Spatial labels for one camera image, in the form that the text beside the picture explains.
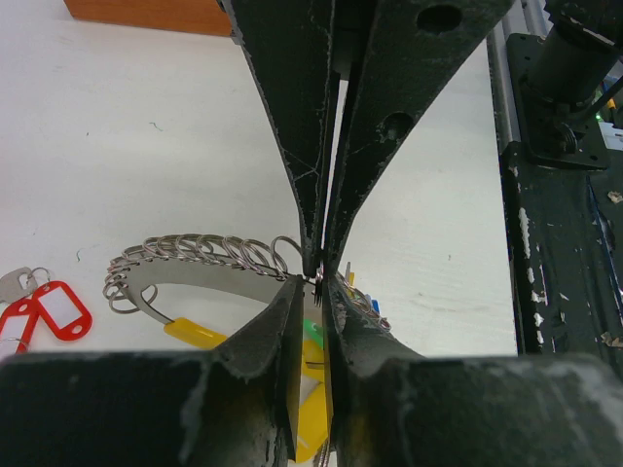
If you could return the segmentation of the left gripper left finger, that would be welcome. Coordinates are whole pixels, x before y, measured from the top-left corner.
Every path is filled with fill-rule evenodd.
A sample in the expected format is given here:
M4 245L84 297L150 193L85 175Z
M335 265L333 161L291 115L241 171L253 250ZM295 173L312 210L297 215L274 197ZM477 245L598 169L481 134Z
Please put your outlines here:
M30 353L1 365L5 466L284 466L304 281L211 350Z

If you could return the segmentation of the large metal keyring with keys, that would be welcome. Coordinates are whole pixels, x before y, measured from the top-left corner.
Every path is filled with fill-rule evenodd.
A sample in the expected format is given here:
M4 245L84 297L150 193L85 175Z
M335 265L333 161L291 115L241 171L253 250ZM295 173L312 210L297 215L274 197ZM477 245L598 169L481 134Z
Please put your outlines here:
M258 302L260 309L243 325L245 326L271 303L287 279L300 276L304 281L302 337L305 319L309 315L320 317L325 351L323 282L327 278L336 278L342 283L354 306L368 315L380 329L390 333L386 320L374 311L366 296L353 288L340 273L324 271L311 277L303 277L287 273L277 262L268 258L252 262L243 252L231 254L229 241L224 241L222 246L223 250L215 253L210 240L203 234L151 238L125 250L110 264L103 289L104 296L110 304L127 301L131 311L143 312L170 331L183 334L192 332L191 325L168 317L153 305L154 292L165 284L202 287ZM228 338L220 339L198 331L195 332L195 339L199 346L191 350L211 350Z

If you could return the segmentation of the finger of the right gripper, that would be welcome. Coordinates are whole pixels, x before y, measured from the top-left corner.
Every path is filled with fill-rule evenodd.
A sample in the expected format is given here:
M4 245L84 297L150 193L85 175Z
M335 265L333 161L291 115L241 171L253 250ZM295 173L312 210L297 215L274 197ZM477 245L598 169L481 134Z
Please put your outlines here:
M303 272L315 274L328 184L332 1L231 1L228 16L264 104L299 213Z
M377 1L348 84L323 262L339 265L354 218L438 94L509 1Z

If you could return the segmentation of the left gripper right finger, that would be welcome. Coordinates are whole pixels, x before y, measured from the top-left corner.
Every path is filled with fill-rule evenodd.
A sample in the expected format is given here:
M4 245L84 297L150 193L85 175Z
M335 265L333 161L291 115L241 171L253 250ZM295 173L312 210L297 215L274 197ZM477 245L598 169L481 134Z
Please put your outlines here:
M431 359L323 282L341 466L618 466L622 384L587 355Z

